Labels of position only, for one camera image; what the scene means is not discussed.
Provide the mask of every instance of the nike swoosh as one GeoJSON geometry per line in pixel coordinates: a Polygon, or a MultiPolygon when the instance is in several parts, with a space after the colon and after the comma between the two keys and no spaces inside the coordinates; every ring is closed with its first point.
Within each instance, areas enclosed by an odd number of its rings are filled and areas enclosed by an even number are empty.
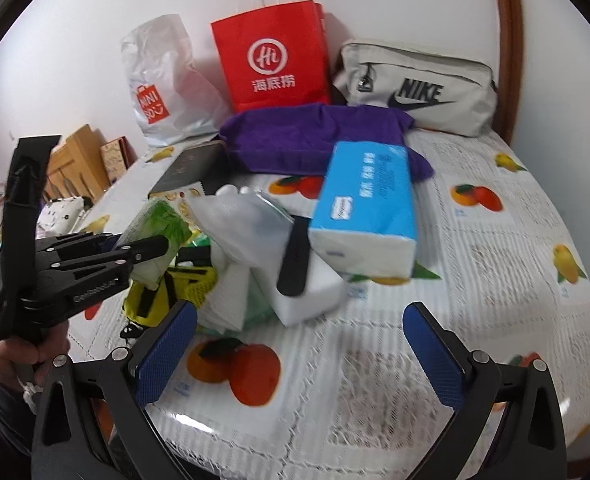
{"type": "Polygon", "coordinates": [[[448,103],[454,103],[455,101],[443,101],[443,102],[435,102],[435,103],[400,103],[395,99],[395,94],[392,94],[389,99],[389,108],[398,108],[399,110],[404,110],[405,112],[409,110],[417,110],[418,108],[426,108],[427,106],[436,106],[436,105],[447,105],[448,103]]]}

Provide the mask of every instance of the brand label on tissue package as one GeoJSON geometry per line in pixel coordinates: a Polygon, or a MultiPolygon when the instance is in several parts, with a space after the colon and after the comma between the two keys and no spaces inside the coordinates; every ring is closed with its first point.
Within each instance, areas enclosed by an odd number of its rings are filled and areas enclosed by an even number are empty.
{"type": "Polygon", "coordinates": [[[338,142],[309,238],[339,272],[409,278],[417,235],[406,148],[338,142]]]}

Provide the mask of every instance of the hand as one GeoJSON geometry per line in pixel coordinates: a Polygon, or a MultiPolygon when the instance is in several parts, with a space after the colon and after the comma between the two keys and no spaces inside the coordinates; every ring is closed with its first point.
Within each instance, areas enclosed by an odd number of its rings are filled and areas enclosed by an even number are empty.
{"type": "Polygon", "coordinates": [[[14,364],[42,363],[35,371],[35,381],[43,386],[53,359],[59,354],[67,354],[70,349],[67,333],[68,321],[65,321],[51,328],[46,339],[38,346],[16,336],[0,341],[0,382],[11,390],[20,392],[22,386],[14,364]]]}

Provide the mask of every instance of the dark sleeve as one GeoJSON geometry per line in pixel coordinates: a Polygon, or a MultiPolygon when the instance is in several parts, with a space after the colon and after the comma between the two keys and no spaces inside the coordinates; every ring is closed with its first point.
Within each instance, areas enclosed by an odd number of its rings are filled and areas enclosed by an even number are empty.
{"type": "Polygon", "coordinates": [[[30,479],[30,445],[35,416],[22,394],[0,383],[0,478],[30,479]]]}

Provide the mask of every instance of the white lace tablecloth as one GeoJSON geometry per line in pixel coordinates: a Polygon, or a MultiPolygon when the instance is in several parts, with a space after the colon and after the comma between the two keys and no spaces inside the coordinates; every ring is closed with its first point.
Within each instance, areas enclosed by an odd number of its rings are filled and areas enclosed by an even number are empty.
{"type": "MultiPolygon", "coordinates": [[[[452,413],[403,335],[402,312],[412,301],[496,362],[537,352],[550,367],[566,442],[590,424],[590,282],[558,282],[556,245],[584,269],[560,215],[531,173],[496,167],[499,152],[519,164],[496,134],[416,130],[407,139],[436,171],[415,186],[415,208],[417,262],[439,279],[352,283],[345,304],[325,316],[243,333],[243,341],[267,344],[281,360],[278,389],[261,408],[240,404],[226,383],[195,381],[183,359],[147,407],[176,453],[231,479],[406,478],[452,413]],[[458,205],[450,189],[459,184],[490,188],[504,210],[458,205]]],[[[106,231],[120,232],[171,160],[138,162],[86,221],[110,214],[106,231]]],[[[266,190],[274,179],[249,182],[266,190]]],[[[310,216],[315,207],[299,194],[276,198],[296,214],[310,216]]],[[[73,319],[73,358],[103,358],[121,345],[121,301],[123,294],[105,301],[91,321],[73,319]]],[[[461,478],[480,466],[500,416],[492,413],[461,478]]]]}

